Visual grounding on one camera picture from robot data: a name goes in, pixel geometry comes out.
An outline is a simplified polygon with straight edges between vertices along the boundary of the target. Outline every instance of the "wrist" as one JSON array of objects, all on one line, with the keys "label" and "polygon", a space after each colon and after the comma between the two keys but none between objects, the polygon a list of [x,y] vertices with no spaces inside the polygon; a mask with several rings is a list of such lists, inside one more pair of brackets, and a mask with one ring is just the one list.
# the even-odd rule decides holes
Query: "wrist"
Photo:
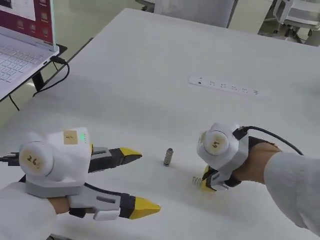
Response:
[{"label": "wrist", "polygon": [[249,153],[245,163],[233,172],[239,181],[252,181],[265,184],[264,173],[268,161],[281,150],[270,143],[259,143]]},{"label": "wrist", "polygon": [[69,211],[69,201],[67,197],[48,198],[48,201],[53,206],[56,214],[64,214]]}]

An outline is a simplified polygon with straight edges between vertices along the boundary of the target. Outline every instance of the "spring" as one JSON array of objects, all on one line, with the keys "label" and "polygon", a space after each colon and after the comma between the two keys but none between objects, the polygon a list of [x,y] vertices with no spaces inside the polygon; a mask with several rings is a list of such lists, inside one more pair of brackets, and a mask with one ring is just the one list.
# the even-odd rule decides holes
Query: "spring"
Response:
[{"label": "spring", "polygon": [[174,154],[174,150],[172,148],[169,148],[167,151],[166,151],[166,154],[165,154],[165,157],[164,157],[164,161],[163,161],[163,164],[165,166],[169,166],[170,163],[171,163],[171,160],[172,160],[172,155]]},{"label": "spring", "polygon": [[201,184],[202,184],[203,181],[202,181],[202,178],[194,176],[194,177],[192,178],[192,182],[193,182],[195,185],[201,186]]}]

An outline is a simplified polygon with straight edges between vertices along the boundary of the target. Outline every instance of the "power strip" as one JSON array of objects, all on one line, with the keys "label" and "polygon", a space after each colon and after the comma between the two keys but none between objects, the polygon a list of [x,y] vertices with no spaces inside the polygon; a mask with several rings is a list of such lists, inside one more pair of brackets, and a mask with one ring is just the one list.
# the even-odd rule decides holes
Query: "power strip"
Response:
[{"label": "power strip", "polygon": [[238,86],[227,82],[218,82],[203,76],[192,75],[189,77],[188,82],[192,85],[197,85],[205,88],[215,89],[238,95],[253,97],[262,97],[264,95],[260,90],[257,89],[250,89],[245,86]]}]

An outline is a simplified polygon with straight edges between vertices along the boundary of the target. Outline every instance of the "table surface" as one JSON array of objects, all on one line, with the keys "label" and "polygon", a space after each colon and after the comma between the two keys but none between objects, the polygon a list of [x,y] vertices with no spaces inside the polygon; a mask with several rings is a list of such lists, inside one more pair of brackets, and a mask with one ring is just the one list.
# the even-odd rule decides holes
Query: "table surface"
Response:
[{"label": "table surface", "polygon": [[[88,183],[148,198],[161,212],[108,222],[62,215],[52,232],[73,240],[318,239],[290,222],[263,185],[203,193],[192,178],[205,167],[196,153],[199,133],[213,122],[268,129],[316,157],[319,56],[311,46],[125,9],[71,61],[66,81],[37,95],[0,129],[0,154],[16,151],[29,131],[81,126],[95,146],[143,153],[131,164],[90,174]],[[195,86],[190,75],[268,94]],[[164,167],[168,148],[173,159]],[[23,175],[18,167],[0,171],[0,187]]]}]

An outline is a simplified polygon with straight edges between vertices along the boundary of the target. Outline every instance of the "black cable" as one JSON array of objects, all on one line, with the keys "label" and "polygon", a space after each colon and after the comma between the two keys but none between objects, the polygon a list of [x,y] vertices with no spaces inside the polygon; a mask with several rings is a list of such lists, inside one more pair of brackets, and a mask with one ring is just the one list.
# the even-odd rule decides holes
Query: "black cable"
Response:
[{"label": "black cable", "polygon": [[62,59],[62,58],[60,58],[60,57],[58,57],[58,56],[52,57],[52,58],[51,58],[51,61],[52,61],[53,63],[65,65],[65,66],[67,67],[67,73],[66,73],[66,75],[64,76],[64,78],[62,78],[61,80],[55,82],[55,83],[52,84],[51,86],[48,86],[48,87],[46,87],[46,88],[41,89],[40,91],[37,91],[36,93],[33,94],[32,97],[34,97],[35,95],[37,95],[37,94],[39,94],[39,93],[41,93],[41,92],[44,92],[44,91],[46,91],[46,90],[48,90],[48,89],[53,88],[53,87],[56,86],[57,84],[59,84],[59,83],[61,83],[62,81],[66,80],[66,78],[69,76],[69,74],[70,74],[70,66],[69,66],[69,63],[68,63],[67,61],[65,61],[64,59]]},{"label": "black cable", "polygon": [[55,69],[56,69],[57,71],[59,71],[59,69],[57,68],[56,63],[55,63],[54,61],[53,61],[52,63],[53,63],[53,65],[54,65]]},{"label": "black cable", "polygon": [[273,132],[270,132],[268,130],[265,130],[263,128],[257,127],[257,126],[244,126],[243,128],[240,129],[240,131],[244,131],[247,132],[248,130],[256,130],[259,132],[263,132],[265,134],[268,134],[278,140],[280,140],[281,142],[287,144],[289,147],[291,147],[292,149],[294,149],[298,154],[300,155],[304,155],[296,146],[294,146],[292,143],[288,142],[287,140],[285,140],[284,138],[278,136],[277,134],[274,134]]},{"label": "black cable", "polygon": [[20,111],[19,107],[17,106],[17,104],[15,103],[15,101],[12,99],[11,95],[9,95],[9,99],[11,100],[11,102],[13,103],[13,105],[15,106],[15,108]]}]

